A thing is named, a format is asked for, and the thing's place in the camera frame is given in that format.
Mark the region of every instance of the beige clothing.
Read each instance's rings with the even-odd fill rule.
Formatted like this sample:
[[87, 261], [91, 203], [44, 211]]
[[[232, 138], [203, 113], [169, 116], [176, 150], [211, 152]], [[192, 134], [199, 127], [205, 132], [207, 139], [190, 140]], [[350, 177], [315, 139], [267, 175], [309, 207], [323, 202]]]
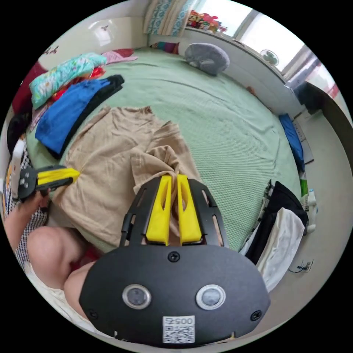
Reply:
[[[66, 166], [81, 175], [56, 190], [54, 203], [73, 223], [114, 246], [119, 245], [124, 215], [142, 184], [172, 175], [175, 206], [176, 175], [200, 180], [178, 126], [161, 122], [150, 107], [103, 108], [76, 137]], [[171, 229], [177, 233], [175, 213]]]

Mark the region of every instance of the qr code label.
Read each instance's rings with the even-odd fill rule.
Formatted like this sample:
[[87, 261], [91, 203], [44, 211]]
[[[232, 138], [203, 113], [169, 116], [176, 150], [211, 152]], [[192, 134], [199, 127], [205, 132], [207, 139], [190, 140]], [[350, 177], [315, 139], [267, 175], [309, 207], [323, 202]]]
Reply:
[[195, 316], [163, 316], [163, 343], [195, 343]]

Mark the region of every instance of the red shorts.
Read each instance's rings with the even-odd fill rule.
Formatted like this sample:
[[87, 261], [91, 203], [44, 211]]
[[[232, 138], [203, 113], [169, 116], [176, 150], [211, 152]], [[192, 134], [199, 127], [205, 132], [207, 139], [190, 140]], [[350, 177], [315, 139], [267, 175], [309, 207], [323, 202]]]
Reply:
[[98, 250], [93, 245], [90, 245], [84, 257], [80, 261], [71, 264], [71, 269], [72, 271], [78, 270], [79, 268], [90, 262], [97, 261], [100, 257], [101, 254], [99, 254]]

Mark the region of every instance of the person's knee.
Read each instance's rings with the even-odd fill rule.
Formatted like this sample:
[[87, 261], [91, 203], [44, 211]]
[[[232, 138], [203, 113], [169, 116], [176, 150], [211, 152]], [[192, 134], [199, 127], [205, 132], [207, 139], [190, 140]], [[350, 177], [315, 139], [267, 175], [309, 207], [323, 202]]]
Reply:
[[28, 236], [27, 251], [32, 266], [40, 266], [47, 270], [57, 269], [64, 259], [63, 240], [51, 227], [34, 230]]

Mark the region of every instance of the green bedsheet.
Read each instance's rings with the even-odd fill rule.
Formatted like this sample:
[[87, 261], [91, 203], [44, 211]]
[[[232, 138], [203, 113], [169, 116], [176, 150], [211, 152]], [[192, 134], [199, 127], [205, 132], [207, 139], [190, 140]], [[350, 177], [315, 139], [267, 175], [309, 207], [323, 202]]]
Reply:
[[[223, 74], [211, 77], [181, 56], [156, 49], [135, 54], [136, 61], [106, 67], [104, 77], [121, 74], [124, 88], [97, 107], [79, 131], [104, 105], [151, 106], [160, 119], [178, 123], [202, 181], [221, 210], [230, 247], [238, 251], [254, 225], [269, 179], [301, 196], [296, 164], [279, 119]], [[35, 130], [26, 139], [35, 168], [58, 164], [35, 139]], [[97, 187], [102, 182], [97, 180]], [[103, 251], [112, 249], [77, 228]]]

